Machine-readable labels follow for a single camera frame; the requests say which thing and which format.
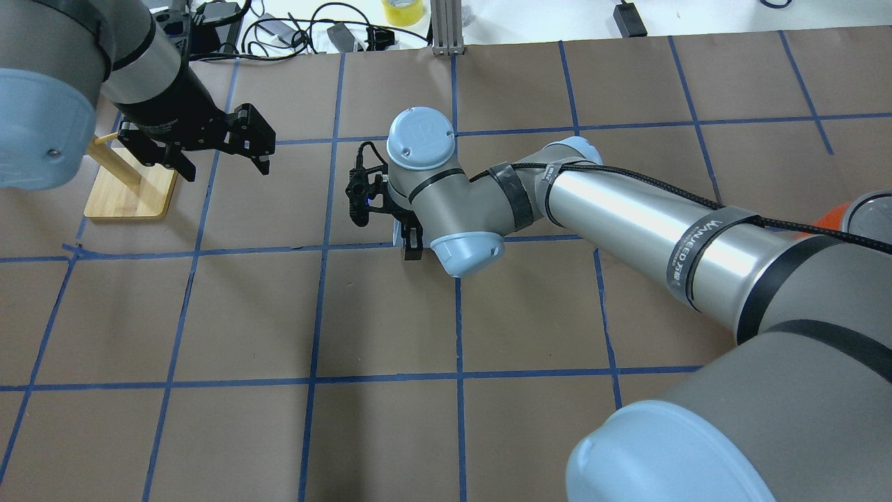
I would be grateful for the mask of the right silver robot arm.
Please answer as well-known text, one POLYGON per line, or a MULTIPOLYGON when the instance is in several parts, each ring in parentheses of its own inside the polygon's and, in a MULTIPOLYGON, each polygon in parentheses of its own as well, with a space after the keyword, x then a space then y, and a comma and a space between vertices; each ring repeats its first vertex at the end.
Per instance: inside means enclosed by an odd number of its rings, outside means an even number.
POLYGON ((889 501, 890 225, 772 220, 606 165, 588 139, 469 176, 455 130, 415 106, 357 147, 354 225, 401 226, 404 257, 462 279, 539 220, 596 245, 604 333, 632 314, 726 328, 733 349, 659 396, 625 398, 567 461, 570 501, 889 501))

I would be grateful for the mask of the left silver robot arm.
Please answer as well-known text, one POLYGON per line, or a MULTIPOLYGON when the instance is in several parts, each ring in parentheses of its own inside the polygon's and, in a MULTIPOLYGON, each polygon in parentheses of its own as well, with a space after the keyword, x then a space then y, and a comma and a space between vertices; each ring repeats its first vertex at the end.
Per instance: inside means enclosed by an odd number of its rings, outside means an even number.
POLYGON ((254 105, 217 106, 142 2, 3 1, 1 24, 3 188, 71 181, 101 96, 123 114, 121 142, 143 165, 193 181, 185 153, 217 150, 270 172, 270 124, 254 105))

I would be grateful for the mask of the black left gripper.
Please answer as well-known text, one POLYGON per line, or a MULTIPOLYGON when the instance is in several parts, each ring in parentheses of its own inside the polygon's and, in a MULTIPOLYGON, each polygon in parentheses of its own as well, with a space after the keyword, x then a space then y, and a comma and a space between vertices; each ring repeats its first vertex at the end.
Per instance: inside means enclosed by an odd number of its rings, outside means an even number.
POLYGON ((118 142, 147 167, 162 165, 187 182, 197 166, 187 151, 216 150, 247 158, 262 176, 270 174, 276 131, 253 104, 223 112, 215 104, 117 104, 123 121, 118 142))

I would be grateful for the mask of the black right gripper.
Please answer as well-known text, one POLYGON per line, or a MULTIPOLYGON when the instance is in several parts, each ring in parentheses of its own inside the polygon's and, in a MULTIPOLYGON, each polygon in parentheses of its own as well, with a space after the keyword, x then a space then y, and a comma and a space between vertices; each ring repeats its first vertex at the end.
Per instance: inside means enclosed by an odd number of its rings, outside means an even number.
POLYGON ((389 177, 389 163, 373 143, 361 143, 357 149, 353 168, 348 172, 348 216, 357 227, 369 225, 371 213, 389 214, 399 222, 399 235, 403 241, 403 260, 419 261, 424 254, 424 233, 420 220, 408 209, 408 202, 398 202, 394 197, 389 177), (365 149, 369 147, 379 165, 364 165, 365 149))

